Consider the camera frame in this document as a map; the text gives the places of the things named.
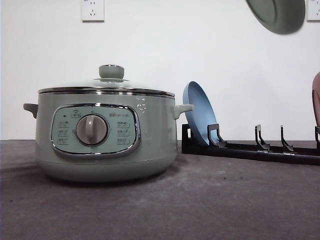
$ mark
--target rotary knob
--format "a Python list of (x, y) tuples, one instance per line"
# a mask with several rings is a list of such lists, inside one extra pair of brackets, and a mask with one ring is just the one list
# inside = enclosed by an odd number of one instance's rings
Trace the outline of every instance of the rotary knob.
[(97, 115), (87, 115), (76, 125), (78, 139), (87, 145), (96, 145), (105, 139), (108, 127), (105, 120)]

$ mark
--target black dish rack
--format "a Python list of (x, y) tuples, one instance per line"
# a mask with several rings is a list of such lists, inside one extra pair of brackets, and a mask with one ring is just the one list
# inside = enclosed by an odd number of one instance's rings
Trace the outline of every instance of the black dish rack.
[[(207, 126), (209, 146), (201, 146), (191, 130), (190, 137), (188, 136), (188, 129), (190, 129), (188, 124), (182, 125), (181, 152), (183, 154), (320, 166), (320, 142), (318, 138), (320, 127), (318, 126), (315, 127), (314, 132), (316, 148), (295, 147), (288, 144), (284, 139), (284, 128), (282, 125), (282, 146), (266, 143), (261, 136), (261, 125), (256, 125), (254, 128), (255, 144), (225, 141), (220, 136), (219, 124), (210, 124)], [(218, 142), (214, 142), (211, 138), (211, 131), (214, 130), (216, 130)]]

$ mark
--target wall outlet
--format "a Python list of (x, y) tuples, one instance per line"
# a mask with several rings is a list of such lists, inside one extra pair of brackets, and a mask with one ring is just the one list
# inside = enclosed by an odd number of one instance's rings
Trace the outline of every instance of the wall outlet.
[(105, 21), (105, 0), (81, 0), (83, 22)]
[(308, 0), (307, 20), (320, 21), (320, 0)]

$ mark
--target blue plate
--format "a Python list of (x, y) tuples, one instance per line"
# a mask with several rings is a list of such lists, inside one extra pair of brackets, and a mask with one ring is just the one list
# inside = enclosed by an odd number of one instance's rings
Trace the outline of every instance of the blue plate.
[[(198, 142), (202, 146), (208, 146), (207, 126), (216, 124), (217, 120), (205, 91), (195, 81), (185, 86), (183, 104), (193, 104), (194, 110), (185, 112), (186, 119)], [(211, 131), (211, 138), (214, 142), (219, 142), (216, 130)]]

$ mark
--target glass lid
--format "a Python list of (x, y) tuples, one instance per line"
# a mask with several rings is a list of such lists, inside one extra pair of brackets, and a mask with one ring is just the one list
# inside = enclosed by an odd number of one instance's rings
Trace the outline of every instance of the glass lid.
[(132, 81), (123, 79), (125, 69), (118, 65), (101, 65), (99, 67), (99, 78), (86, 82), (77, 82), (74, 84), (66, 84), (58, 87), (43, 88), (38, 91), (43, 93), (59, 93), (67, 92), (121, 92), (136, 94), (153, 94), (174, 97), (175, 95), (168, 91), (155, 90), (133, 83)]

